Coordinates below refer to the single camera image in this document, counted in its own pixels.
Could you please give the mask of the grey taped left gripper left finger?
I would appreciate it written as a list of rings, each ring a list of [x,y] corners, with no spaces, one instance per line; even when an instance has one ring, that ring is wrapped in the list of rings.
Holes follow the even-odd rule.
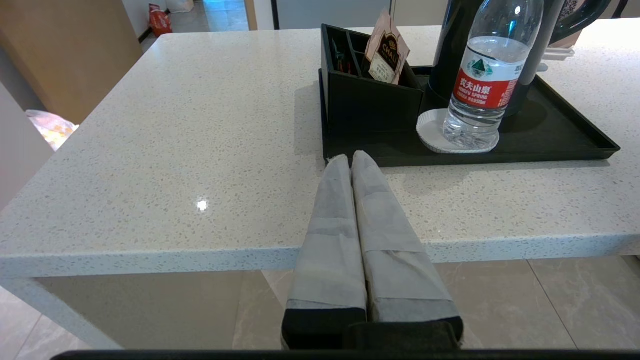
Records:
[[[286,350],[342,349],[346,330],[367,321],[367,290],[346,155],[329,160],[297,256],[281,324]]]

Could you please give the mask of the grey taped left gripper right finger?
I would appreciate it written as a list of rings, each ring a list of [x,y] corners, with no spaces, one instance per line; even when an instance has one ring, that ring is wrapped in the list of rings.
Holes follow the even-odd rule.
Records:
[[[354,153],[351,178],[368,316],[378,324],[438,325],[459,346],[464,322],[377,162]]]

